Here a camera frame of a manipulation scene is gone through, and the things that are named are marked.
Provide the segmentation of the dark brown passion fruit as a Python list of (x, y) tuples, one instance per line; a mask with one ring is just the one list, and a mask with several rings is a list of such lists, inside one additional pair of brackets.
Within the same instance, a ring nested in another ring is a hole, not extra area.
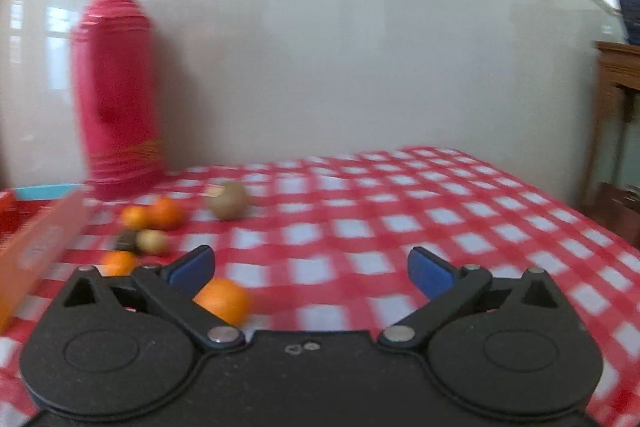
[(135, 229), (122, 230), (115, 239), (114, 251), (128, 251), (128, 253), (137, 254), (139, 251), (137, 237), (138, 231)]

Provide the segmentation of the small yellow-green round fruit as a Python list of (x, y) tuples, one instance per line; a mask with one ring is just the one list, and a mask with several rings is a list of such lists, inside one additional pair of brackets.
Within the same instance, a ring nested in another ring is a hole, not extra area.
[(161, 256), (166, 253), (169, 239), (160, 230), (141, 230), (136, 235), (136, 244), (142, 254)]

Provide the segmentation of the large orange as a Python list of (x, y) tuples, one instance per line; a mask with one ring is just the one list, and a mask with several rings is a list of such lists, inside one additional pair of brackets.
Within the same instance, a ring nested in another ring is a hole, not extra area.
[(193, 298), (194, 303), (234, 327), (241, 327), (250, 316), (252, 297), (243, 286), (214, 277)]

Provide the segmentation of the small mandarin near box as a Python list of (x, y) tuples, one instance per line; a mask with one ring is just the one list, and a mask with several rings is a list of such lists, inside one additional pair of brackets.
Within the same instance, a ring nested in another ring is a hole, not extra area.
[(139, 265), (139, 258), (131, 251), (109, 251), (101, 259), (104, 277), (126, 277)]

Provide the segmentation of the mandarin orange near thermos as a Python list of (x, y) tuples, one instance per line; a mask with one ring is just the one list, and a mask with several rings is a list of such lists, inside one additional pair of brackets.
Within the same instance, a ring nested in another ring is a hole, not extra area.
[(186, 216), (181, 205), (168, 196), (158, 196), (148, 208), (149, 227), (171, 231), (181, 228)]

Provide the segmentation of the small mandarin orange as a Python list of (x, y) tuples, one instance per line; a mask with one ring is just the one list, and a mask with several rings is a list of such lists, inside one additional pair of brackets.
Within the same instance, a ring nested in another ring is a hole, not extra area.
[(126, 206), (119, 215), (119, 221), (128, 229), (147, 229), (150, 224), (149, 208), (141, 205)]

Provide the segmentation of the brown kiwi with sticker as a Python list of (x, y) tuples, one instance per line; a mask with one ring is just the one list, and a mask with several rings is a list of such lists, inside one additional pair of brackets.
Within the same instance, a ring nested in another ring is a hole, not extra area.
[(250, 194), (239, 181), (209, 185), (204, 195), (210, 213), (220, 221), (240, 220), (250, 207)]

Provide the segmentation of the red white checkered tablecloth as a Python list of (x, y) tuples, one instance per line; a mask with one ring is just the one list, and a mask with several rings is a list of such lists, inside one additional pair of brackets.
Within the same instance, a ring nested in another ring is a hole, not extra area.
[[(209, 185), (239, 181), (240, 220), (209, 211)], [(535, 265), (560, 284), (604, 356), (590, 411), (602, 425), (639, 421), (639, 254), (623, 239), (486, 162), (448, 148), (270, 165), (193, 167), (160, 194), (188, 222), (175, 250), (211, 243), (218, 271), (252, 293), (248, 329), (376, 331), (420, 305), (406, 260), (422, 245), (498, 277)]]

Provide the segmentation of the colourful cardboard box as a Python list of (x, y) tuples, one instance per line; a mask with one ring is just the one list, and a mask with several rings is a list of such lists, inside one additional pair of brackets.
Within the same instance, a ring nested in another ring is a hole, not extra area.
[(1, 327), (6, 329), (44, 271), (85, 228), (81, 184), (8, 188), (1, 192)]

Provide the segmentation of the carved wooden cabinet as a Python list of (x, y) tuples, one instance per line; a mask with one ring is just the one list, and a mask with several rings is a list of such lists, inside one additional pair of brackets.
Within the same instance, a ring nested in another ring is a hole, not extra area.
[(639, 48), (596, 43), (592, 130), (578, 208), (639, 245)]

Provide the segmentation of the red thermos flask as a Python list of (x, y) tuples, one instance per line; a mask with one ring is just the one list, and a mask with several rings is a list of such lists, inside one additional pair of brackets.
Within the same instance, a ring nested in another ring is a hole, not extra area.
[(70, 38), (75, 112), (98, 199), (131, 197), (164, 174), (152, 24), (137, 0), (90, 0)]

